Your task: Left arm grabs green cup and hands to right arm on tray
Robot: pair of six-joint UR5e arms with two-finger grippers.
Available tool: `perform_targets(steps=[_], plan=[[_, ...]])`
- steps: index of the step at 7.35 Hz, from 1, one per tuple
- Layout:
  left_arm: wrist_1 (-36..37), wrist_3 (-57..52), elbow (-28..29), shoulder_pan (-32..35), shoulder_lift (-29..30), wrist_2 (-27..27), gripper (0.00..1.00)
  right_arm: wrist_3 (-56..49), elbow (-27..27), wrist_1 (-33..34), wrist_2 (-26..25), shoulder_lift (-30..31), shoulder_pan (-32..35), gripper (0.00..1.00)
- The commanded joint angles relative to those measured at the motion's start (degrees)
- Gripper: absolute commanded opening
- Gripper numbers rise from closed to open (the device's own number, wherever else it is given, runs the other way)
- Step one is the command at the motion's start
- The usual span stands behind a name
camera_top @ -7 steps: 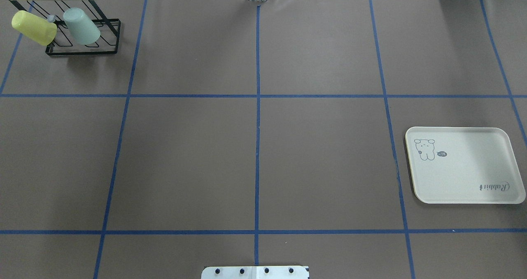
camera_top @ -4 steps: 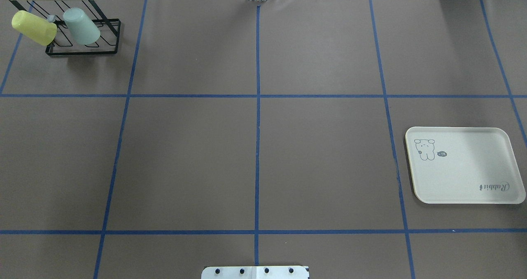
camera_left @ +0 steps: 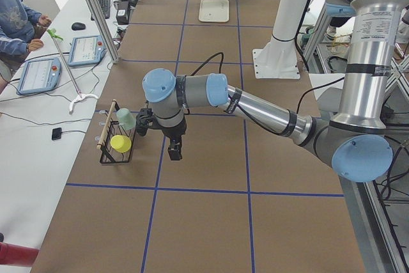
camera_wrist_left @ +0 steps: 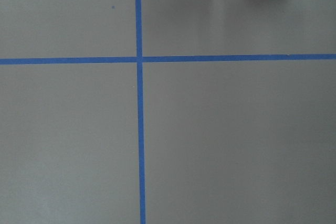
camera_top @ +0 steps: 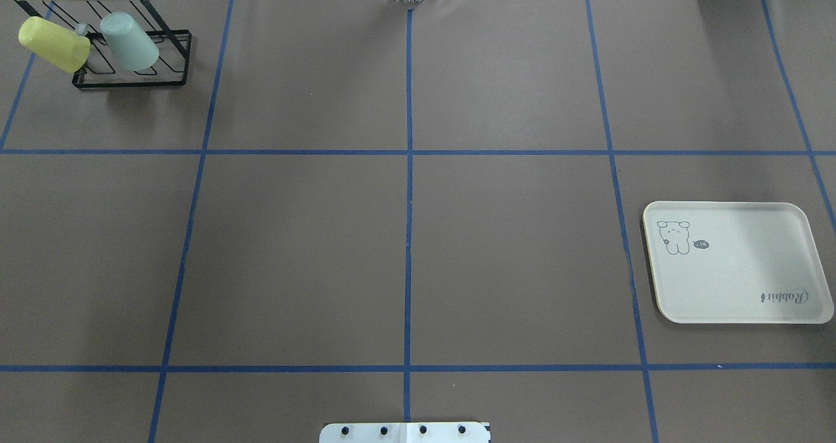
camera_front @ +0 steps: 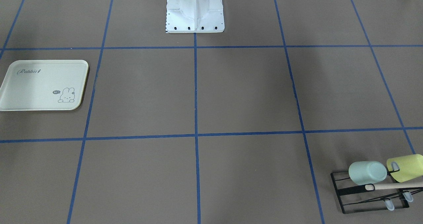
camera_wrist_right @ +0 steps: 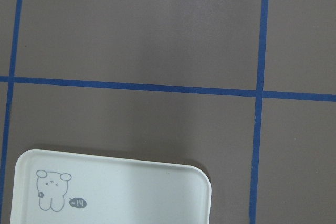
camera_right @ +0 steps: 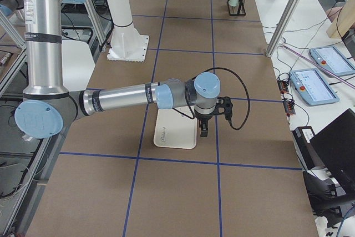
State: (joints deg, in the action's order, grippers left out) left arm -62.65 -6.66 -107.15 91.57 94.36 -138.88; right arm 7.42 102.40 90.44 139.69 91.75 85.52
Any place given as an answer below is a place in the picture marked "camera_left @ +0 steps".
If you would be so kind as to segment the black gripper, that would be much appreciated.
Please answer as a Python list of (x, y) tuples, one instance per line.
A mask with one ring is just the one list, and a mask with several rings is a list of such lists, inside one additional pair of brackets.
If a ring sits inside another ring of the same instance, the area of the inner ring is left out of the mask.
[(148, 129), (158, 130), (158, 122), (151, 108), (142, 108), (136, 116), (135, 131), (145, 136)]

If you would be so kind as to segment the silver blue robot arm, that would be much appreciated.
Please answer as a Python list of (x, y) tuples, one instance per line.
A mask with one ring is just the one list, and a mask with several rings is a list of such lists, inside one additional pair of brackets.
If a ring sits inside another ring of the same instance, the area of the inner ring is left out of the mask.
[(348, 62), (336, 114), (329, 121), (302, 116), (228, 84), (224, 74), (179, 75), (157, 68), (142, 81), (156, 127), (170, 139), (170, 157), (181, 159), (184, 109), (211, 105), (288, 137), (338, 175), (369, 182), (394, 163), (381, 121), (383, 98), (402, 10), (408, 0), (327, 0), (332, 15), (354, 15)]

